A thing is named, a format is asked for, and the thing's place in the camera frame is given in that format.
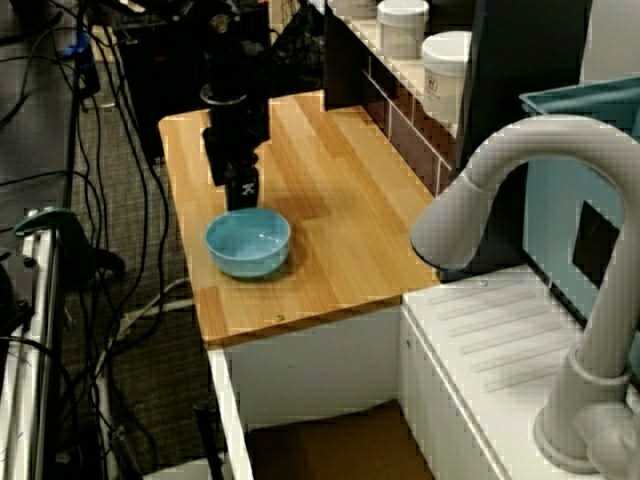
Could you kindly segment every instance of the white faucet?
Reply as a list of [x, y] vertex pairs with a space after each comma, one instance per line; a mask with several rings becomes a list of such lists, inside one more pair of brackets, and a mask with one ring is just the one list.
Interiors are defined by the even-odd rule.
[[625, 396], [629, 351], [640, 320], [640, 144], [607, 124], [572, 115], [509, 125], [478, 147], [462, 174], [423, 212], [411, 243], [434, 268], [464, 268], [506, 176], [549, 157], [577, 160], [605, 176], [620, 193], [624, 223], [584, 340], [570, 350], [538, 414], [536, 443], [565, 470], [639, 480], [640, 414], [634, 418]]

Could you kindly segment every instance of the teal container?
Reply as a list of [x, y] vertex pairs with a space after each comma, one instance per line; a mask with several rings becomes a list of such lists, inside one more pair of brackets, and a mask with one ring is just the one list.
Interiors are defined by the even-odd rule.
[[[520, 99], [530, 116], [589, 117], [612, 125], [640, 142], [640, 77], [527, 93]], [[598, 289], [573, 265], [584, 202], [620, 228], [624, 219], [622, 199], [606, 178], [585, 165], [565, 159], [542, 159], [529, 164], [523, 247], [588, 318]], [[638, 335], [631, 363], [636, 373], [640, 373]]]

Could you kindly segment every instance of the gray carpet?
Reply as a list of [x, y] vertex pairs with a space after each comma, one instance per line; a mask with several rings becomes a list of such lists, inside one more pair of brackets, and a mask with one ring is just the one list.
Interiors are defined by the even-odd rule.
[[[103, 89], [96, 96], [97, 102], [99, 105], [113, 103], [113, 97], [108, 93], [108, 83], [104, 80], [104, 72], [101, 72], [101, 75]], [[85, 150], [90, 158], [90, 176], [97, 187], [95, 161], [98, 140], [97, 120], [91, 102], [86, 102], [86, 105], [91, 108], [88, 113], [81, 113], [80, 131]], [[140, 271], [143, 238], [142, 182], [118, 111], [115, 108], [100, 108], [99, 112], [102, 133], [100, 162], [108, 205], [109, 250], [119, 255], [127, 267], [122, 282], [113, 278], [107, 280], [110, 296], [114, 303], [118, 304], [134, 284]], [[144, 178], [149, 191], [149, 238], [140, 284], [126, 303], [124, 311], [135, 310], [146, 305], [158, 293], [159, 288], [157, 257], [164, 214], [158, 188], [148, 172], [139, 145], [138, 152], [140, 152], [139, 157], [143, 163]], [[167, 182], [167, 172], [162, 164], [154, 168], [164, 183], [170, 205], [169, 235], [163, 255], [165, 279], [168, 284], [187, 274]], [[86, 169], [78, 149], [76, 170], [84, 172]], [[81, 179], [74, 181], [72, 208], [78, 214], [85, 232], [89, 235], [91, 224]], [[191, 291], [187, 286], [172, 292], [168, 300], [189, 298], [190, 295]], [[89, 297], [90, 291], [86, 289], [85, 298], [90, 305]], [[73, 376], [82, 370], [85, 355], [84, 326], [78, 293], [69, 292], [66, 304], [76, 323], [70, 331], [65, 332], [63, 361]], [[111, 317], [111, 309], [104, 295], [101, 295], [95, 323], [95, 337], [101, 350], [105, 343], [105, 330]], [[137, 328], [132, 330], [130, 338], [140, 335], [152, 322], [153, 319], [141, 320]], [[204, 455], [192, 405], [202, 398], [213, 400], [214, 394], [209, 387], [206, 352], [200, 343], [200, 330], [192, 309], [165, 314], [154, 336], [114, 360], [113, 375], [128, 408], [157, 443], [159, 464], [153, 465], [153, 449], [147, 437], [133, 419], [124, 413], [112, 396], [113, 423], [124, 426], [138, 464], [145, 473]], [[93, 419], [85, 397], [81, 403], [81, 424], [90, 425]]]

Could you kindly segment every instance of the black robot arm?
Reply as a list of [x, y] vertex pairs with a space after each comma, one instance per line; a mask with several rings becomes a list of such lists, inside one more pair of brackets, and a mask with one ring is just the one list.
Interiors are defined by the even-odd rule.
[[212, 177], [216, 185], [225, 185], [227, 210], [255, 207], [259, 183], [254, 150], [269, 139], [267, 100], [277, 79], [265, 56], [245, 52], [239, 34], [242, 11], [232, 0], [136, 3], [202, 43], [207, 85], [201, 98], [210, 119], [202, 135]]

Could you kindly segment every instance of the wooden countertop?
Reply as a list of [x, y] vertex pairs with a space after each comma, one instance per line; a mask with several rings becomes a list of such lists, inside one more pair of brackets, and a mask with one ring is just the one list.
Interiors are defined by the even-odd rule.
[[438, 283], [409, 230], [433, 197], [361, 107], [325, 112], [322, 92], [273, 99], [271, 140], [257, 149], [259, 207], [290, 223], [290, 253], [267, 278], [219, 271], [204, 241], [225, 211], [200, 133], [205, 111], [160, 122], [194, 302], [208, 348], [399, 304]]

